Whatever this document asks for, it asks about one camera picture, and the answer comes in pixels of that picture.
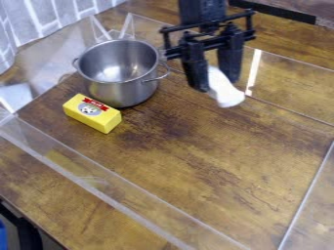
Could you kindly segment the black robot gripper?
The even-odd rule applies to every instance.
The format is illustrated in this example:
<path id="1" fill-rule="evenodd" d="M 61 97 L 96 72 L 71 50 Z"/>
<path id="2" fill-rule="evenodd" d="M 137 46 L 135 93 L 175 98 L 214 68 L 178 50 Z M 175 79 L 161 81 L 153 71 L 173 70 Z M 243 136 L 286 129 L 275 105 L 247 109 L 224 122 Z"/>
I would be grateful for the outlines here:
<path id="1" fill-rule="evenodd" d="M 240 79 L 244 43 L 255 38 L 252 9 L 228 16 L 226 0 L 178 0 L 180 23 L 161 27 L 164 57 L 182 58 L 190 86 L 208 91 L 204 51 L 218 49 L 218 65 L 232 83 Z"/>

